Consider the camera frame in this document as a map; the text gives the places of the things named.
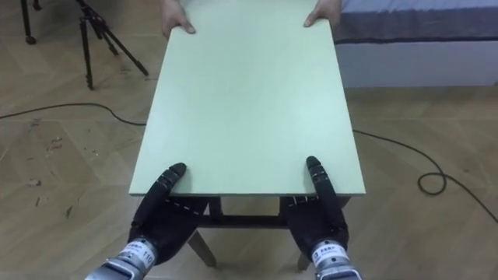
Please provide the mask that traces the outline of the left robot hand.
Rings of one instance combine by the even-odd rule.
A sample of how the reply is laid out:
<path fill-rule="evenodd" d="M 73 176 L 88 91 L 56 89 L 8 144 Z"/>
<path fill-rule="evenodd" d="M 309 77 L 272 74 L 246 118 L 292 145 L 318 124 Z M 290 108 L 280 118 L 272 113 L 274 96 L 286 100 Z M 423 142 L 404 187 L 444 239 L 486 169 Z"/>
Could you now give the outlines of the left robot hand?
<path fill-rule="evenodd" d="M 131 223 L 128 239 L 144 238 L 156 249 L 156 265 L 174 257 L 197 230 L 209 200 L 171 194 L 187 166 L 175 163 L 153 183 Z"/>

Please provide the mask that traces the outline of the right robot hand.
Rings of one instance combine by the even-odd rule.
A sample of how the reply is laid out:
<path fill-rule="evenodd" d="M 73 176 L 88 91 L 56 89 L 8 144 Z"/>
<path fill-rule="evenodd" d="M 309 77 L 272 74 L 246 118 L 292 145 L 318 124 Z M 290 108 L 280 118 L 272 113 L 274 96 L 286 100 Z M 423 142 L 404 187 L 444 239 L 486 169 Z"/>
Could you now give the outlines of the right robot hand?
<path fill-rule="evenodd" d="M 326 240 L 335 241 L 347 248 L 349 227 L 340 197 L 321 162 L 316 157 L 309 156 L 306 164 L 315 194 L 283 196 L 279 199 L 279 206 L 280 215 L 286 221 L 296 245 L 311 261 L 314 248 Z"/>

